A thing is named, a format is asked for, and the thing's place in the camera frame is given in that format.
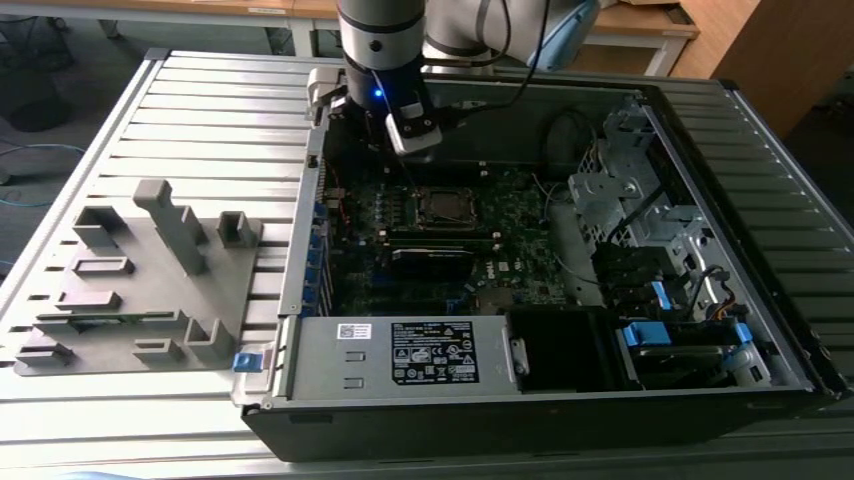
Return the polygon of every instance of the blue tab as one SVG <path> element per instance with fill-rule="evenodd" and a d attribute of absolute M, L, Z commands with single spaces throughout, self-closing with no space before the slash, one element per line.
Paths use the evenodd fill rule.
<path fill-rule="evenodd" d="M 635 335 L 635 329 L 631 328 L 631 325 L 623 328 L 623 337 L 625 337 L 625 345 L 629 347 L 635 347 L 637 343 L 637 335 Z"/>
<path fill-rule="evenodd" d="M 305 263 L 312 267 L 317 267 L 320 265 L 320 250 L 308 250 Z"/>
<path fill-rule="evenodd" d="M 629 347 L 671 344 L 664 322 L 632 322 L 623 328 L 623 337 Z"/>
<path fill-rule="evenodd" d="M 750 333 L 750 327 L 746 323 L 735 324 L 735 333 L 738 334 L 738 339 L 742 341 L 742 343 L 752 341 L 752 333 Z"/>
<path fill-rule="evenodd" d="M 303 303 L 313 304 L 317 301 L 317 292 L 313 287 L 303 288 Z"/>
<path fill-rule="evenodd" d="M 661 282 L 652 282 L 652 290 L 655 290 L 655 295 L 657 295 L 657 303 L 661 306 L 661 310 L 672 310 L 672 304 L 669 303 L 669 298 L 667 297 L 664 284 Z"/>
<path fill-rule="evenodd" d="M 325 205 L 321 203 L 315 203 L 315 218 L 325 218 L 328 214 Z"/>
<path fill-rule="evenodd" d="M 317 270 L 316 268 L 307 268 L 305 283 L 308 285 L 316 285 L 319 281 L 320 281 L 320 270 Z"/>
<path fill-rule="evenodd" d="M 230 369 L 237 373 L 257 373 L 264 370 L 264 355 L 260 353 L 238 353 Z"/>

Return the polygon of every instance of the barcode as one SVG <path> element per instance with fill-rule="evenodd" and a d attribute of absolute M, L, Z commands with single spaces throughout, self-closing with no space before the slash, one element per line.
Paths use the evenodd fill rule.
<path fill-rule="evenodd" d="M 337 339 L 339 340 L 369 340 L 371 324 L 369 323 L 339 323 Z"/>

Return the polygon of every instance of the wooden desk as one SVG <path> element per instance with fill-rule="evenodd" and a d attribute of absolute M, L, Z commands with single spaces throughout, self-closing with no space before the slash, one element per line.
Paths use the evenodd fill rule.
<path fill-rule="evenodd" d="M 296 55 L 316 56 L 316 31 L 337 30 L 336 0 L 0 0 L 0 13 L 168 23 L 288 28 Z M 647 75 L 667 75 L 692 25 L 672 23 L 656 6 L 619 4 L 599 14 L 588 45 L 653 49 Z"/>

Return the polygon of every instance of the aluminum extrusion table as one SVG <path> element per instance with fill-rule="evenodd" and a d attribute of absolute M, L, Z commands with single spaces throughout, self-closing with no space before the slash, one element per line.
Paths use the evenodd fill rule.
<path fill-rule="evenodd" d="M 133 213 L 140 178 L 168 178 L 174 198 L 200 218 L 237 209 L 264 221 L 240 340 L 273 338 L 309 126 L 305 83 L 311 69 L 329 64 L 193 52 L 148 55 L 0 289 L 0 477 L 100 471 L 145 478 L 376 478 L 850 457 L 854 406 L 842 403 L 810 418 L 756 424 L 704 445 L 671 449 L 296 465 L 274 458 L 240 420 L 229 371 L 14 375 L 32 312 L 74 252 L 73 216 L 85 205 Z M 854 376 L 854 265 L 838 253 L 852 237 L 835 211 L 738 91 L 708 81 L 631 81 L 653 83 L 665 93 L 839 370 Z"/>

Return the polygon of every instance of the wooden cabinet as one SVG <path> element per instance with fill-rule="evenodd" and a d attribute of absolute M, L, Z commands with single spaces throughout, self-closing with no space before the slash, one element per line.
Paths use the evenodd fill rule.
<path fill-rule="evenodd" d="M 701 34 L 672 76 L 739 85 L 784 136 L 854 62 L 851 0 L 681 0 Z"/>

